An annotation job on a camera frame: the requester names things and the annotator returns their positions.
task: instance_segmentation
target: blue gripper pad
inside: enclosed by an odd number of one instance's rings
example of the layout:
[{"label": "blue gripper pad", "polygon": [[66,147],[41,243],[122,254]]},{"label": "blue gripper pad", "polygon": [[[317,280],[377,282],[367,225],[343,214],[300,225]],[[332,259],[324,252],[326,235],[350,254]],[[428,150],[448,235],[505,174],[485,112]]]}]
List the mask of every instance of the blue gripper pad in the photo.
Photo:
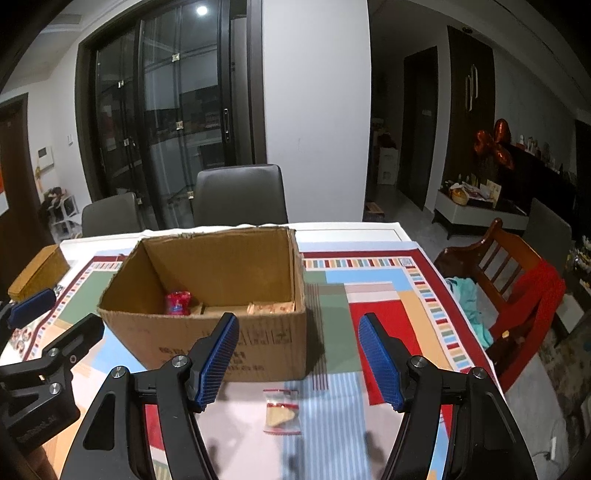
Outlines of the blue gripper pad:
[{"label": "blue gripper pad", "polygon": [[384,401],[392,405],[394,410],[401,409],[400,375],[367,315],[363,315],[359,321],[358,334],[359,343]]},{"label": "blue gripper pad", "polygon": [[238,344],[239,331],[238,319],[232,315],[211,349],[205,366],[201,370],[199,393],[195,397],[195,403],[202,410],[208,404],[213,403],[217,397],[223,376],[226,374],[228,364]]},{"label": "blue gripper pad", "polygon": [[17,303],[8,318],[10,329],[24,328],[37,317],[51,310],[56,304],[56,294],[50,288]]}]

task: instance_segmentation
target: gray dining chair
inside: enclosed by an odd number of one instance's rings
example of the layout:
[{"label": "gray dining chair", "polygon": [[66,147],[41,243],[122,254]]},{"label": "gray dining chair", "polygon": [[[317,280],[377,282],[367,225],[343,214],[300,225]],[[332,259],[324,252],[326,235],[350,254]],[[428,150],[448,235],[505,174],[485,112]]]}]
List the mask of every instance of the gray dining chair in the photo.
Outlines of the gray dining chair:
[{"label": "gray dining chair", "polygon": [[82,210],[83,237],[141,231],[138,205],[133,192],[98,200]]},{"label": "gray dining chair", "polygon": [[200,171],[193,219],[195,226],[287,223],[281,169],[266,164]]},{"label": "gray dining chair", "polygon": [[530,219],[522,238],[540,257],[554,266],[560,276],[569,255],[571,236],[568,223],[538,199],[532,200]]}]

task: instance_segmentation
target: door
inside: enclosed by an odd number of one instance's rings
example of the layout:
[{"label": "door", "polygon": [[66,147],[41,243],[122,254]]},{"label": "door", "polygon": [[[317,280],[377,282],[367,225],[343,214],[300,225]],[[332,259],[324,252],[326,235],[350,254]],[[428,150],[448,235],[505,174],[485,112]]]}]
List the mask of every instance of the door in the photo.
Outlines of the door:
[{"label": "door", "polygon": [[492,49],[453,27],[447,28],[452,102],[443,180],[478,174],[476,132],[495,125],[495,60]]},{"label": "door", "polygon": [[437,92],[437,47],[406,57],[398,188],[421,209],[433,163]]},{"label": "door", "polygon": [[39,216],[27,139],[27,96],[0,105],[0,190],[8,210],[0,215],[0,299],[32,258],[53,243]]},{"label": "door", "polygon": [[232,112],[236,163],[252,164],[250,107],[248,106],[248,61],[246,51],[246,16],[232,21]]},{"label": "door", "polygon": [[146,228],[157,230],[139,154],[134,103],[135,31],[109,43],[96,54],[96,124],[100,162],[108,196],[134,192]]},{"label": "door", "polygon": [[145,157],[167,228],[193,226],[193,188],[206,168],[233,164],[230,106],[220,87],[215,0],[169,9],[142,22],[140,101]]},{"label": "door", "polygon": [[245,13],[235,0],[163,5],[97,51],[106,193],[135,192],[149,228],[191,228],[197,174],[236,164],[230,21]]},{"label": "door", "polygon": [[577,160],[577,222],[573,228],[573,238],[582,235],[591,237],[591,190],[588,179],[591,179],[591,125],[580,120],[574,121],[576,135]]}]

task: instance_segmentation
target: red balloon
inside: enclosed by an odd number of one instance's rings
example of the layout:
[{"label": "red balloon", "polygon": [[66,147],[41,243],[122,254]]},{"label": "red balloon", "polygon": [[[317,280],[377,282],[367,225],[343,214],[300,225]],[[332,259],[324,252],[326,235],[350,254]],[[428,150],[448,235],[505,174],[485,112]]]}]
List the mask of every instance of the red balloon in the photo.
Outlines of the red balloon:
[{"label": "red balloon", "polygon": [[479,130],[476,132],[476,142],[474,143],[474,151],[479,157],[486,154],[494,145],[493,139],[486,130]]},{"label": "red balloon", "polygon": [[506,150],[505,147],[495,143],[492,147],[492,154],[498,163],[504,165],[509,170],[513,170],[515,168],[515,165],[513,164],[513,157],[511,157],[511,154]]},{"label": "red balloon", "polygon": [[495,122],[495,143],[498,142],[511,143],[511,130],[504,118],[499,118]]}]

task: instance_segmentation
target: patterned tablecloth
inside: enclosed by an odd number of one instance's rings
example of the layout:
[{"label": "patterned tablecloth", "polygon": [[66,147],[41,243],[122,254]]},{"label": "patterned tablecloth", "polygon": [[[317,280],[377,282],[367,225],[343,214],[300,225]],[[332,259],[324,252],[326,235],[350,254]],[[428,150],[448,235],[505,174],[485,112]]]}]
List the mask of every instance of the patterned tablecloth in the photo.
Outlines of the patterned tablecloth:
[{"label": "patterned tablecloth", "polygon": [[[375,312],[390,335],[412,354],[438,367],[467,371],[490,364],[457,303],[422,250],[413,242],[300,244],[306,267],[306,303],[317,339],[309,342],[312,373],[302,381],[223,384],[216,402],[197,416],[213,465],[222,479],[343,480],[379,478],[402,416],[383,403],[355,332],[359,318]],[[128,251],[97,252],[63,286],[57,305],[11,340],[22,359],[89,312]],[[117,365],[142,365],[106,328],[104,338],[74,369],[73,389],[82,413],[106,374]],[[264,388],[293,388],[300,398],[301,435],[263,432]],[[170,478],[155,407],[146,408],[157,478]],[[451,409],[443,408],[430,480],[441,478]],[[58,475],[80,424],[45,445]]]}]

